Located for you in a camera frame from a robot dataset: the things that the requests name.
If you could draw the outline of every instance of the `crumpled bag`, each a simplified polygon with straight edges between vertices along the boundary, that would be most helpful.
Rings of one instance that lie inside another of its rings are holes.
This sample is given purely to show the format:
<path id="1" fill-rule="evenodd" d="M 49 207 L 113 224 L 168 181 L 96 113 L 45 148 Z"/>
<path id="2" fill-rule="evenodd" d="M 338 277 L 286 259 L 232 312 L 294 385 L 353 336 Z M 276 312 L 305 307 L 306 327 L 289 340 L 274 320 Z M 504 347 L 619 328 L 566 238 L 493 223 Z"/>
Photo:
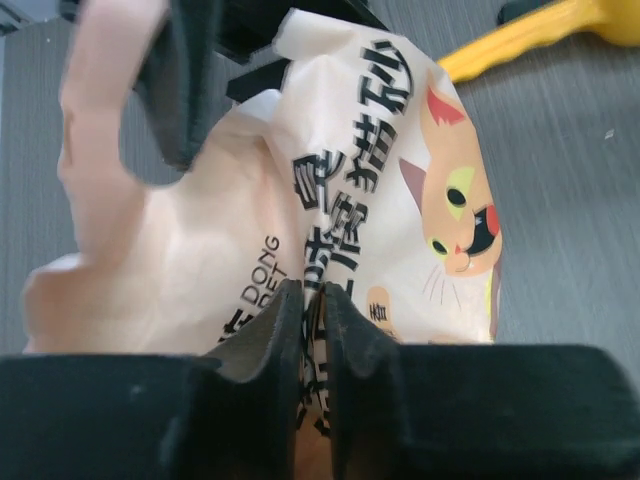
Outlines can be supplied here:
<path id="1" fill-rule="evenodd" d="M 29 277 L 25 351 L 205 354 L 299 279 L 303 430 L 326 434 L 323 282 L 398 341 L 491 342 L 502 233 L 445 72 L 406 38 L 293 11 L 274 45 L 293 60 L 282 93 L 228 112 L 180 181 L 145 185 L 118 136 L 167 8 L 87 2 L 60 97 L 79 253 Z"/>

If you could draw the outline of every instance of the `cat eye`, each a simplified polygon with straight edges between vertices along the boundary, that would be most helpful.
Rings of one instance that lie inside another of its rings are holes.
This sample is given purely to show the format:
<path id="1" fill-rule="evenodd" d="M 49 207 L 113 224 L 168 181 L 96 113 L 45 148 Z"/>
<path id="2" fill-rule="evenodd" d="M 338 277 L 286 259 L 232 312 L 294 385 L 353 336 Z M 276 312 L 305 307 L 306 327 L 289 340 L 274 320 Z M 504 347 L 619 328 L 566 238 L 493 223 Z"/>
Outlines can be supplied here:
<path id="1" fill-rule="evenodd" d="M 431 242 L 431 246 L 433 247 L 433 249 L 438 252 L 438 253 L 447 253 L 447 249 L 445 248 L 444 245 L 442 245 L 439 241 L 437 240 L 433 240 Z"/>
<path id="2" fill-rule="evenodd" d="M 447 200 L 455 207 L 464 207 L 467 204 L 464 194 L 457 188 L 447 189 Z"/>

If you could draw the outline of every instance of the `gray carpet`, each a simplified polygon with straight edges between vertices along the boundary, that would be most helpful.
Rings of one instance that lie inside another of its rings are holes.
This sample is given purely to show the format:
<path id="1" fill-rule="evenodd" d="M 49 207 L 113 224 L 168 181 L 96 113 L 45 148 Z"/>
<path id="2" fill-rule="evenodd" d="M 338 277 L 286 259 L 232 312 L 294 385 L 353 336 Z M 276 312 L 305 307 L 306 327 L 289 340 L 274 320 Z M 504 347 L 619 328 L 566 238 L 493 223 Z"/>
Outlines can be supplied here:
<path id="1" fill-rule="evenodd" d="M 433 58 L 494 27 L 501 0 L 374 0 Z M 74 249 L 55 177 L 68 27 L 7 39 L 0 163 L 0 352 L 22 348 L 18 294 L 35 266 Z M 261 55 L 260 61 L 269 55 Z M 216 80 L 241 71 L 224 60 Z M 578 35 L 459 87 L 473 117 L 505 234 L 501 342 L 568 342 L 611 352 L 640 384 L 640 51 Z M 146 180 L 161 165 L 141 111 L 123 145 Z"/>

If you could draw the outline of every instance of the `yellow object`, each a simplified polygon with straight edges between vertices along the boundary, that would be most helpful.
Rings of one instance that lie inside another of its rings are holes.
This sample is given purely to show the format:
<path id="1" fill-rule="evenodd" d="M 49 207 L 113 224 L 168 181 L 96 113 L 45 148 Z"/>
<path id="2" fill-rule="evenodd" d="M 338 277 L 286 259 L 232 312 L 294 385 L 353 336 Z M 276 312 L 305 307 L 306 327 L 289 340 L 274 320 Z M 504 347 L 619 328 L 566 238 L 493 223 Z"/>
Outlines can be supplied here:
<path id="1" fill-rule="evenodd" d="M 640 45 L 640 0 L 559 0 L 462 47 L 438 63 L 461 82 L 535 47 L 592 31 L 615 45 Z"/>

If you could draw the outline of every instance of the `cat illustration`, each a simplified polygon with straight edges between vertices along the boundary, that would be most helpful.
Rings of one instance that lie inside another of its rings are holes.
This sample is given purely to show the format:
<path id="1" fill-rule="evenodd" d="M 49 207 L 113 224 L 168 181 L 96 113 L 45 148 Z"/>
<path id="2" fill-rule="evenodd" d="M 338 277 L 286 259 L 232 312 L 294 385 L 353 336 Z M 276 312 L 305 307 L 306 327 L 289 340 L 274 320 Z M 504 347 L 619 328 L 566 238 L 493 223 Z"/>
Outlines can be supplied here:
<path id="1" fill-rule="evenodd" d="M 476 131 L 464 107 L 436 88 L 432 72 L 420 124 L 431 153 L 428 171 L 400 159 L 400 171 L 422 215 L 429 248 L 451 276 L 491 271 L 502 232 Z"/>

